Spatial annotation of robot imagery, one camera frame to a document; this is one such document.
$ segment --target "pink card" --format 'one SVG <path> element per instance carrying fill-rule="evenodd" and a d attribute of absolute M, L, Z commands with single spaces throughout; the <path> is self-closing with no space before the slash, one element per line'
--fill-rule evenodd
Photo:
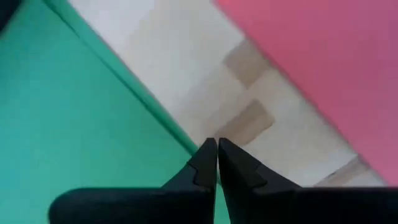
<path fill-rule="evenodd" d="M 217 2 L 354 150 L 398 185 L 398 1 Z"/>

